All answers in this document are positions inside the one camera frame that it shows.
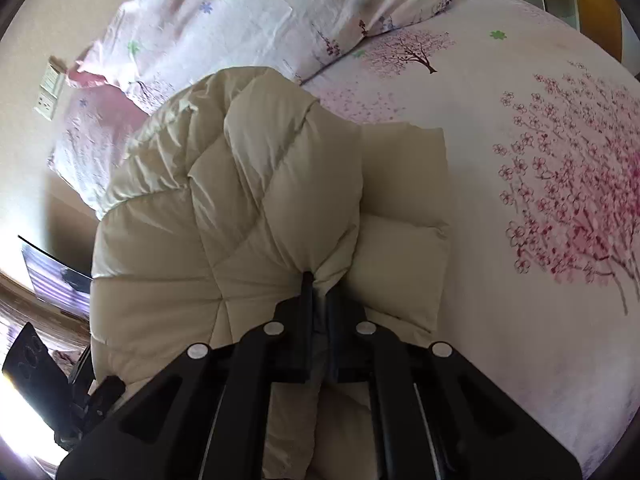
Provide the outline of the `cream quilted down jacket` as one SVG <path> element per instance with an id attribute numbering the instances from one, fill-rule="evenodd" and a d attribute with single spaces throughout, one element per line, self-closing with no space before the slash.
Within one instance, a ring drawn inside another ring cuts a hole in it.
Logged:
<path id="1" fill-rule="evenodd" d="M 262 327 L 303 276 L 343 285 L 367 319 L 426 346 L 450 254 L 445 136 L 358 125 L 265 67 L 183 90 L 130 139 L 102 197 L 91 285 L 96 378 L 121 379 L 112 413 L 153 442 L 175 382 L 134 396 L 192 344 Z"/>

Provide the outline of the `black flat television screen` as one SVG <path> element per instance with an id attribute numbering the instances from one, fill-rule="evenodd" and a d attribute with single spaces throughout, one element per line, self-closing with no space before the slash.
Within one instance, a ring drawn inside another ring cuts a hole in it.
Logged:
<path id="1" fill-rule="evenodd" d="M 90 276 L 66 266 L 24 237 L 18 239 L 36 297 L 65 314 L 88 321 Z"/>

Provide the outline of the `floral pink bed sheet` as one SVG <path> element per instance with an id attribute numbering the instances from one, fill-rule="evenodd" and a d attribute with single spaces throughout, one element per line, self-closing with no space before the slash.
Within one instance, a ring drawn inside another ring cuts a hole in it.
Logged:
<path id="1" fill-rule="evenodd" d="M 445 135 L 439 329 L 585 476 L 639 407 L 639 84 L 522 0 L 454 0 L 306 83 L 355 122 Z"/>

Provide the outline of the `lower pink floral pillow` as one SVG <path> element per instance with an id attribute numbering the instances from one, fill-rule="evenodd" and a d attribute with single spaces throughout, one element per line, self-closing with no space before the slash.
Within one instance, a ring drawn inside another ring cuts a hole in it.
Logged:
<path id="1" fill-rule="evenodd" d="M 148 118 L 119 88 L 99 86 L 70 92 L 49 168 L 96 214 L 122 163 L 127 142 Z"/>

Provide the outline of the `pink floral pillow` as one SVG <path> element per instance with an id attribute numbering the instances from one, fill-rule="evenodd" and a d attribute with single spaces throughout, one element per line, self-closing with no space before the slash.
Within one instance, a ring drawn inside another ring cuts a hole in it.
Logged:
<path id="1" fill-rule="evenodd" d="M 96 214 L 122 163 L 127 142 L 148 118 L 119 88 L 99 86 L 70 92 L 49 168 Z"/>
<path id="2" fill-rule="evenodd" d="M 223 68 L 268 66 L 302 84 L 363 39 L 423 22 L 451 0 L 126 0 L 67 80 L 110 84 L 155 112 Z"/>

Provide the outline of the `upper pink floral pillow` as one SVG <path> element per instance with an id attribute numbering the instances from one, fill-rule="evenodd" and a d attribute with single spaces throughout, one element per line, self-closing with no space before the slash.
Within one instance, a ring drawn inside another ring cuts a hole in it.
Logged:
<path id="1" fill-rule="evenodd" d="M 302 84 L 363 39 L 423 22 L 451 0 L 126 0 L 67 80 L 110 84 L 155 112 L 223 68 L 268 66 Z"/>

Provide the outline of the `white wall switch plate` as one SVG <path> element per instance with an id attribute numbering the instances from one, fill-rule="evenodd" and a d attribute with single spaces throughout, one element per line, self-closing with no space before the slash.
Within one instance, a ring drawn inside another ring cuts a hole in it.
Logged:
<path id="1" fill-rule="evenodd" d="M 34 110 L 49 122 L 53 119 L 61 95 L 66 69 L 55 58 L 49 58 L 40 80 Z"/>

